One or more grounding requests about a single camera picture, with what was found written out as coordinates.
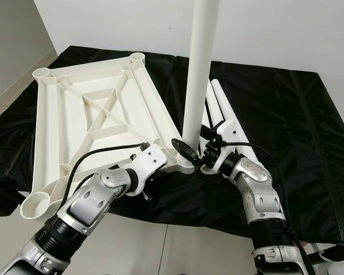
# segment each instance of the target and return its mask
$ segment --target white wall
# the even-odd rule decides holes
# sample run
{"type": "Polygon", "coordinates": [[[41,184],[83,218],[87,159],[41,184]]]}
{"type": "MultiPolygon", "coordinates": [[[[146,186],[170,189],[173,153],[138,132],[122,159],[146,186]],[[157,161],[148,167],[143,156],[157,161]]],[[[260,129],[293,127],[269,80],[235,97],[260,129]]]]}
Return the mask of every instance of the white wall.
{"type": "Polygon", "coordinates": [[[0,95],[52,47],[33,0],[0,0],[0,95]]]}
{"type": "MultiPolygon", "coordinates": [[[[188,56],[192,0],[34,0],[69,45],[188,56]]],[[[344,121],[344,0],[221,0],[213,59],[318,72],[344,121]]]]}

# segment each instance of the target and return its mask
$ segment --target screw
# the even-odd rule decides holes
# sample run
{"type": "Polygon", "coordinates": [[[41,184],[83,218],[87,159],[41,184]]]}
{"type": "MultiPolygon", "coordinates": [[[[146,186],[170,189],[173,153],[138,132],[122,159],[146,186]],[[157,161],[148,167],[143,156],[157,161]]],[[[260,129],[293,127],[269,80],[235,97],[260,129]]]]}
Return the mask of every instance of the screw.
{"type": "Polygon", "coordinates": [[[103,204],[104,204],[104,201],[101,201],[100,203],[98,203],[98,208],[101,208],[103,204]]]}

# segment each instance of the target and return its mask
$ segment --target black cable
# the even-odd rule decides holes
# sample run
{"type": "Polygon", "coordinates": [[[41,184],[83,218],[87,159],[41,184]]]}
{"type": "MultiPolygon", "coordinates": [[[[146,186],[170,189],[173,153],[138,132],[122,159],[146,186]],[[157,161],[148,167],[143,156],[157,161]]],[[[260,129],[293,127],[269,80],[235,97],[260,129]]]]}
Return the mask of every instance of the black cable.
{"type": "MultiPolygon", "coordinates": [[[[279,178],[280,178],[280,182],[282,184],[283,195],[285,198],[287,198],[286,192],[284,189],[284,177],[283,177],[282,171],[280,170],[280,167],[279,167],[278,163],[276,162],[276,160],[272,157],[272,155],[268,151],[266,151],[261,146],[258,146],[256,144],[252,144],[252,143],[248,143],[248,142],[223,142],[223,144],[224,144],[224,146],[248,146],[248,147],[258,149],[259,151],[263,152],[268,158],[270,158],[270,160],[273,162],[275,168],[277,169],[277,172],[278,172],[279,178]]],[[[311,261],[307,255],[307,253],[304,251],[303,246],[300,244],[297,236],[291,230],[293,227],[292,227],[291,222],[290,222],[289,207],[288,207],[288,202],[286,199],[284,200],[284,203],[286,204],[286,212],[287,212],[286,217],[288,218],[288,221],[287,221],[288,222],[288,231],[289,231],[290,235],[292,236],[296,246],[298,247],[298,249],[302,255],[303,263],[304,263],[304,265],[308,271],[308,274],[309,275],[316,275],[314,267],[312,266],[311,261]]]]}
{"type": "Polygon", "coordinates": [[[74,193],[86,182],[88,179],[93,177],[94,173],[91,175],[86,176],[84,179],[81,180],[81,182],[78,184],[78,186],[75,188],[74,193]]]}
{"type": "Polygon", "coordinates": [[[119,150],[119,149],[127,149],[127,148],[135,148],[135,147],[140,147],[145,145],[145,143],[139,143],[139,144],[131,144],[131,145],[123,145],[123,146],[114,146],[114,147],[107,147],[107,148],[101,148],[101,149],[96,149],[93,151],[90,151],[86,154],[84,154],[83,156],[80,157],[80,159],[74,164],[74,168],[71,170],[70,176],[69,176],[69,180],[67,183],[67,187],[65,189],[65,193],[64,193],[64,197],[62,198],[62,201],[60,203],[59,209],[61,207],[63,207],[63,205],[65,204],[65,202],[68,199],[68,195],[69,195],[69,191],[70,191],[70,186],[71,183],[73,182],[73,178],[76,172],[76,169],[78,168],[78,166],[80,165],[80,163],[88,156],[96,154],[96,153],[100,153],[100,152],[106,152],[106,151],[113,151],[113,150],[119,150]]]}

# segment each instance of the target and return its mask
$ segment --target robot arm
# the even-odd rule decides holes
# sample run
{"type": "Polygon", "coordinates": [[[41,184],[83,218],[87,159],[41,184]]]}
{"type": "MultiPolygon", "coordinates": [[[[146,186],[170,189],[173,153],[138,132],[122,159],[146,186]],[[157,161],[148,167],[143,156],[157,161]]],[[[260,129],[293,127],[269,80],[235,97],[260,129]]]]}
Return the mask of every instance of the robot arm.
{"type": "Polygon", "coordinates": [[[95,172],[0,274],[62,274],[70,258],[106,215],[111,203],[124,194],[141,193],[145,181],[166,163],[164,153],[157,145],[152,145],[123,168],[95,172]]]}
{"type": "Polygon", "coordinates": [[[234,121],[215,128],[202,126],[201,135],[209,140],[202,159],[184,142],[173,139],[174,148],[195,167],[206,165],[220,173],[241,192],[245,215],[253,241],[257,273],[308,275],[300,250],[288,232],[286,218],[270,173],[244,155],[234,153],[234,121]]]}

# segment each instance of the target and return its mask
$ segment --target white plastic part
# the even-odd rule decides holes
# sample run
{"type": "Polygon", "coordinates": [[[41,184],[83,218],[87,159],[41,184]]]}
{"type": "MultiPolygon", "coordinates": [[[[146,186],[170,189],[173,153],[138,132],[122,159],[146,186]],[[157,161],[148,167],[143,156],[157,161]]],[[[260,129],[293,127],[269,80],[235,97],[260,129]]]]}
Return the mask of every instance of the white plastic part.
{"type": "MultiPolygon", "coordinates": [[[[202,124],[207,126],[208,128],[211,128],[209,118],[208,118],[208,112],[206,111],[206,106],[204,106],[204,112],[202,113],[202,124]]],[[[204,139],[203,137],[199,137],[199,145],[200,145],[200,158],[204,155],[204,150],[206,149],[206,144],[208,141],[204,139]]],[[[206,165],[203,165],[200,168],[200,171],[206,175],[214,174],[214,172],[206,165]]]]}
{"type": "Polygon", "coordinates": [[[50,76],[50,75],[51,75],[51,70],[48,68],[39,68],[32,73],[32,76],[34,77],[34,79],[36,79],[37,82],[40,79],[40,77],[45,77],[45,76],[50,76]]]}
{"type": "Polygon", "coordinates": [[[131,63],[134,63],[135,61],[141,61],[145,65],[145,54],[143,54],[143,53],[132,53],[130,55],[130,61],[131,61],[131,63]]]}
{"type": "Polygon", "coordinates": [[[206,102],[208,103],[209,114],[213,124],[212,127],[214,127],[223,120],[223,115],[220,111],[219,104],[210,81],[208,81],[208,88],[206,90],[206,102]]]}
{"type": "MultiPolygon", "coordinates": [[[[223,117],[225,120],[228,119],[233,119],[236,121],[236,125],[237,125],[237,132],[236,134],[238,135],[238,141],[239,142],[249,142],[245,132],[242,129],[242,126],[239,122],[239,120],[237,119],[236,114],[233,111],[232,106],[230,106],[230,103],[219,83],[219,81],[217,79],[213,79],[212,80],[212,87],[214,90],[214,93],[216,95],[216,98],[218,100],[220,109],[222,110],[223,113],[223,117]]],[[[237,146],[236,150],[238,153],[245,155],[247,158],[249,158],[250,160],[252,160],[253,162],[255,162],[256,164],[260,165],[263,167],[263,165],[259,162],[259,160],[256,157],[255,152],[253,151],[253,149],[251,147],[248,146],[237,146]]]]}
{"type": "MultiPolygon", "coordinates": [[[[178,164],[171,139],[181,136],[144,67],[144,55],[136,57],[33,72],[38,81],[36,144],[32,192],[21,205],[24,218],[53,215],[76,161],[98,148],[149,142],[166,155],[164,171],[194,171],[178,164]]],[[[87,175],[124,166],[132,154],[140,149],[89,156],[79,165],[69,195],[87,175]]]]}
{"type": "Polygon", "coordinates": [[[183,141],[195,151],[198,147],[205,92],[209,78],[219,0],[196,0],[187,77],[183,141]]]}
{"type": "MultiPolygon", "coordinates": [[[[229,119],[225,121],[222,125],[220,125],[217,129],[217,134],[222,136],[222,139],[225,142],[237,142],[238,136],[235,134],[237,132],[237,120],[229,119]]],[[[236,146],[225,146],[222,147],[221,153],[219,155],[219,158],[217,159],[215,165],[213,166],[212,170],[218,174],[219,168],[221,167],[223,161],[227,158],[227,156],[234,152],[236,149],[236,146]]]]}
{"type": "Polygon", "coordinates": [[[138,155],[131,163],[124,166],[125,169],[133,169],[138,175],[138,187],[135,191],[127,193],[128,196],[139,195],[145,185],[145,181],[161,166],[167,163],[166,155],[153,144],[138,155]]]}

